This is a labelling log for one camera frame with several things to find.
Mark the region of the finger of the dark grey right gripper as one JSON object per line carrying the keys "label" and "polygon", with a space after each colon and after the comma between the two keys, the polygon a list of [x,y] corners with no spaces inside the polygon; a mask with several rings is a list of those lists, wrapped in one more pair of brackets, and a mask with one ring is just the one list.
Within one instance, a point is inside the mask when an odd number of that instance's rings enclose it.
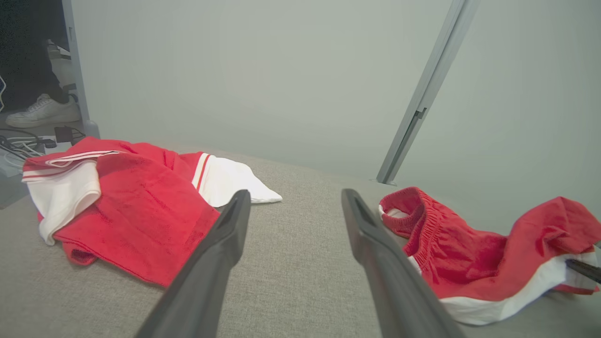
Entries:
{"label": "finger of the dark grey right gripper", "polygon": [[565,261],[565,265],[571,270],[577,272],[578,274],[582,274],[586,278],[593,280],[598,284],[601,284],[600,267],[595,267],[593,265],[575,259],[568,259],[567,261]]}

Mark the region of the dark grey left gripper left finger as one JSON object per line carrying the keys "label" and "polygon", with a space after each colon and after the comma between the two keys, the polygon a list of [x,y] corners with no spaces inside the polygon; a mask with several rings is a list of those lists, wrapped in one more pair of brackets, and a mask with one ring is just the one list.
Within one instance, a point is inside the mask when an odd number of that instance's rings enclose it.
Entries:
{"label": "dark grey left gripper left finger", "polygon": [[240,261],[251,209],[237,191],[137,332],[138,338],[214,338],[228,278]]}

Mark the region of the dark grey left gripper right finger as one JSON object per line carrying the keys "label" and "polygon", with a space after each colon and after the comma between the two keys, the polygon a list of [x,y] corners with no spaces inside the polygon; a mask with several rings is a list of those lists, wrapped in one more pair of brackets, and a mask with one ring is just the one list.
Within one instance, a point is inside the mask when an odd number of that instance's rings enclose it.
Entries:
{"label": "dark grey left gripper right finger", "polygon": [[362,265],[385,338],[463,338],[464,333],[359,193],[341,191],[348,240]]}

